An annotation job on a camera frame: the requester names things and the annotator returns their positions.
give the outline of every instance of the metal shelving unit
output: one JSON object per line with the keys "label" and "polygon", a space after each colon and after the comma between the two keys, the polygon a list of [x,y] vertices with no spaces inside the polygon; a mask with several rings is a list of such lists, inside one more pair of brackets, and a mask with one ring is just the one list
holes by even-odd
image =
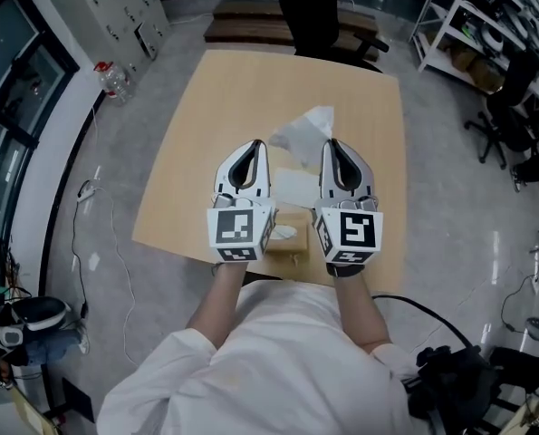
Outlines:
{"label": "metal shelving unit", "polygon": [[[519,8],[523,9],[524,5],[521,3],[520,0],[511,1]],[[450,6],[449,9],[434,3],[433,0],[426,0],[422,11],[420,12],[418,21],[414,26],[414,31],[410,36],[410,40],[416,46],[416,50],[420,58],[420,65],[418,71],[422,72],[427,66],[431,66],[435,69],[442,71],[443,73],[452,75],[460,79],[461,81],[467,82],[474,86],[470,75],[467,72],[461,72],[457,68],[455,68],[450,61],[450,57],[448,56],[448,54],[438,49],[438,44],[440,43],[444,35],[448,34],[451,37],[454,37],[455,39],[459,40],[463,44],[472,47],[477,52],[485,54],[485,51],[483,50],[483,47],[480,43],[476,42],[472,38],[466,36],[461,31],[450,25],[456,12],[460,8],[468,11],[484,23],[491,25],[501,35],[503,35],[508,42],[515,45],[519,50],[524,50],[526,47],[525,44],[507,27],[491,19],[489,16],[478,10],[467,0],[454,0],[452,6]],[[433,11],[434,14],[436,14],[438,19],[435,18],[431,20],[426,20],[428,10],[430,9]],[[432,43],[429,43],[427,36],[423,34],[419,29],[426,24],[435,23],[441,23],[441,26],[438,29],[438,33]],[[506,71],[508,69],[509,61],[502,54],[495,59],[491,59],[491,61],[496,63],[503,71]]]}

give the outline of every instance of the box on shelf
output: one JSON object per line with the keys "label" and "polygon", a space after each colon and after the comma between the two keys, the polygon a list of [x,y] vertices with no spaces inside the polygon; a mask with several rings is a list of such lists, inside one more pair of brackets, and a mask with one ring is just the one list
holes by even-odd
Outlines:
{"label": "box on shelf", "polygon": [[453,43],[450,47],[452,65],[462,73],[468,70],[468,66],[478,56],[478,52],[464,43]]}
{"label": "box on shelf", "polygon": [[[436,39],[436,36],[438,35],[438,31],[428,31],[426,32],[426,39],[428,40],[428,44],[432,45],[434,42],[434,39]],[[445,52],[450,46],[454,43],[454,40],[449,37],[448,35],[444,34],[442,36],[442,39],[440,39],[440,42],[438,42],[438,49],[442,52]]]}
{"label": "box on shelf", "polygon": [[496,65],[486,58],[476,58],[468,68],[475,86],[487,92],[495,92],[503,86],[505,77],[501,75]]}

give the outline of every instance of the plastic bottle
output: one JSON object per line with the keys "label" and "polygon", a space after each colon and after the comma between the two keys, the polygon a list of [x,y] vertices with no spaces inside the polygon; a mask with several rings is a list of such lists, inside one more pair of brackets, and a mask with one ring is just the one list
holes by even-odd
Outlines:
{"label": "plastic bottle", "polygon": [[128,75],[114,62],[99,62],[94,71],[100,74],[102,88],[106,94],[119,104],[126,103],[132,98],[132,85]]}

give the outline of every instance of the wooden plank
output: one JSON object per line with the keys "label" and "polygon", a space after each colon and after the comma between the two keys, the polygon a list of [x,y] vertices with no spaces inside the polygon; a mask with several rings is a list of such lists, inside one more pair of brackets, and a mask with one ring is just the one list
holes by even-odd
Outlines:
{"label": "wooden plank", "polygon": [[[215,19],[277,19],[284,20],[279,2],[275,0],[223,0],[213,11]],[[344,31],[363,30],[377,34],[373,15],[338,9],[340,28]]]}
{"label": "wooden plank", "polygon": [[[204,34],[207,42],[235,42],[244,44],[294,45],[294,39],[285,21],[270,19],[214,20]],[[361,41],[348,31],[340,31],[335,47],[355,52]],[[365,60],[376,62],[378,49],[371,47]]]}
{"label": "wooden plank", "polygon": [[[218,166],[239,145],[252,139],[267,142],[276,128],[316,105],[334,108],[333,137],[353,147],[373,170],[384,213],[383,241],[364,277],[372,290],[398,292],[406,235],[406,151],[399,85],[388,75],[345,64],[279,53],[207,51],[160,147],[133,239],[213,261],[207,208]],[[289,152],[275,147],[268,147],[268,152],[272,176],[278,168],[300,168]],[[308,210],[298,211],[311,221]],[[331,285],[312,228],[308,245],[297,266],[266,256],[250,264],[249,270]]]}

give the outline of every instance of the white paper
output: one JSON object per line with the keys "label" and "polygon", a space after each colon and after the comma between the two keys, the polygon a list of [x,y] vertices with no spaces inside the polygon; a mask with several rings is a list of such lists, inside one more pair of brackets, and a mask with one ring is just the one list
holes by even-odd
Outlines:
{"label": "white paper", "polygon": [[316,106],[276,130],[267,142],[289,151],[304,168],[319,166],[323,144],[332,137],[333,107]]}
{"label": "white paper", "polygon": [[303,170],[277,168],[272,198],[302,208],[313,208],[320,197],[320,178]]}
{"label": "white paper", "polygon": [[34,428],[34,430],[38,433],[41,433],[43,435],[43,426],[42,426],[42,420],[40,419],[40,415],[34,411],[34,409],[29,405],[24,405],[25,409],[25,416],[27,417],[27,421],[30,423],[30,425]]}

